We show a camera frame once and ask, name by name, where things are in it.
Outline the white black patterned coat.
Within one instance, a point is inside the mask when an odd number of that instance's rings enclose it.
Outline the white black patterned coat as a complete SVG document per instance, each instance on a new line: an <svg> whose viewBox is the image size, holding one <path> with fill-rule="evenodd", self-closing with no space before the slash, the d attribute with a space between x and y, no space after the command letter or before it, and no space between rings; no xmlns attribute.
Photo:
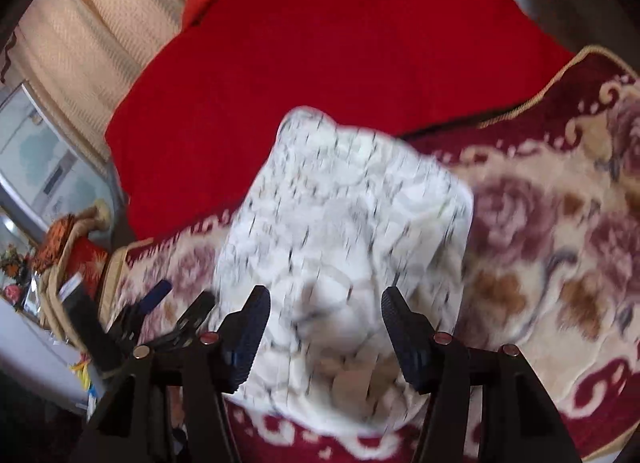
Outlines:
<svg viewBox="0 0 640 463"><path fill-rule="evenodd" d="M377 436L425 398L401 376L381 313L397 287L439 330L457 322L469 186L399 139L307 107L284 117L217 256L217 327L250 291L271 311L235 405L329 436Z"/></svg>

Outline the blue yellow plastic toy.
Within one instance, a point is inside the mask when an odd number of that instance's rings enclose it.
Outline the blue yellow plastic toy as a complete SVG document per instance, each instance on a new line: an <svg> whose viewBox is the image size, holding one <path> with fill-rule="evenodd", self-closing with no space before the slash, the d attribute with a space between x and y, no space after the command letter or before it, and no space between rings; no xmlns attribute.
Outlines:
<svg viewBox="0 0 640 463"><path fill-rule="evenodd" d="M80 359L70 366L70 371L79 379L82 389L88 393L88 405L96 405L98 402L98 392L89 373L90 362L91 360L88 356L81 355Z"/></svg>

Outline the red gift box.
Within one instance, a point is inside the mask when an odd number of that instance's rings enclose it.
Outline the red gift box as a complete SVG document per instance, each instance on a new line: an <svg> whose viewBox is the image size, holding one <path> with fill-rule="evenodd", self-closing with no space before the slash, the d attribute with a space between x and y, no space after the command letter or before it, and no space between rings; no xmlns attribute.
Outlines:
<svg viewBox="0 0 640 463"><path fill-rule="evenodd" d="M92 242L88 237L80 237L72 247L63 282L80 272L87 294L96 301L101 293L103 272L109 259L110 253L104 247Z"/></svg>

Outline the beige garment on box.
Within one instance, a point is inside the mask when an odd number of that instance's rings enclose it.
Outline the beige garment on box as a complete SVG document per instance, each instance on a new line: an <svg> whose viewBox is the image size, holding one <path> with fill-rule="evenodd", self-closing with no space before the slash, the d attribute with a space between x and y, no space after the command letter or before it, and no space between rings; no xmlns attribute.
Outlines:
<svg viewBox="0 0 640 463"><path fill-rule="evenodd" d="M112 215L107 203L102 199L94 201L93 205L73 215L77 220L60 259L45 272L36 273L41 277L41 281L38 283L38 295L44 324L60 341L69 342L81 353L85 353L86 347L82 345L63 309L63 285L73 278L63 282L64 273L75 241L80 237L89 238L93 232L106 232L111 226Z"/></svg>

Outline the orange black folded cloth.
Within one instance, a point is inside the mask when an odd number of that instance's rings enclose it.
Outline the orange black folded cloth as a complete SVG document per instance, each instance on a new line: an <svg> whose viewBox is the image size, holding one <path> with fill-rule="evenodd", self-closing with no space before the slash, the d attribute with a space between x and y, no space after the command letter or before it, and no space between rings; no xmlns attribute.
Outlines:
<svg viewBox="0 0 640 463"><path fill-rule="evenodd" d="M73 214L55 220L32 257L32 271L43 273L60 259L76 220Z"/></svg>

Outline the floral plush blanket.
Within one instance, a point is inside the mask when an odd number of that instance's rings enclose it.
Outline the floral plush blanket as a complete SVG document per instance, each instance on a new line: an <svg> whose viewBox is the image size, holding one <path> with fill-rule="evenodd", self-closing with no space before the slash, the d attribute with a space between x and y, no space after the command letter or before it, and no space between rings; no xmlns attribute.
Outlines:
<svg viewBox="0 0 640 463"><path fill-rule="evenodd" d="M473 194L462 302L446 332L490 351L518 346L579 453L613 448L639 423L638 70L588 46L521 107L401 141ZM142 339L169 332L201 291L217 299L217 256L250 186L236 209L123 249L103 323L160 279L174 288ZM247 462L407 462L427 407L425 399L396 431L329 436L232 396L230 424Z"/></svg>

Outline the dotted beige curtain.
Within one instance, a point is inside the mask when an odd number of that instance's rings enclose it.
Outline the dotted beige curtain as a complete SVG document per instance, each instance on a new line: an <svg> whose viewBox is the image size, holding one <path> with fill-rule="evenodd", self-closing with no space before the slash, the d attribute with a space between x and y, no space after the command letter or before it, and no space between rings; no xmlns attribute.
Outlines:
<svg viewBox="0 0 640 463"><path fill-rule="evenodd" d="M2 83L26 82L55 128L98 170L104 134L134 81L179 32L186 0L33 0L1 51Z"/></svg>

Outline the red sofa cover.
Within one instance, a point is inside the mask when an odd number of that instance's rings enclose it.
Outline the red sofa cover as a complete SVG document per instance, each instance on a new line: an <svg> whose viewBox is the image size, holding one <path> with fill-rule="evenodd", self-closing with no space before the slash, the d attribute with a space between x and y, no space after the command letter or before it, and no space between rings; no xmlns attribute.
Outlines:
<svg viewBox="0 0 640 463"><path fill-rule="evenodd" d="M511 108L570 60L513 0L215 0L105 138L140 238L232 208L288 111L404 136Z"/></svg>

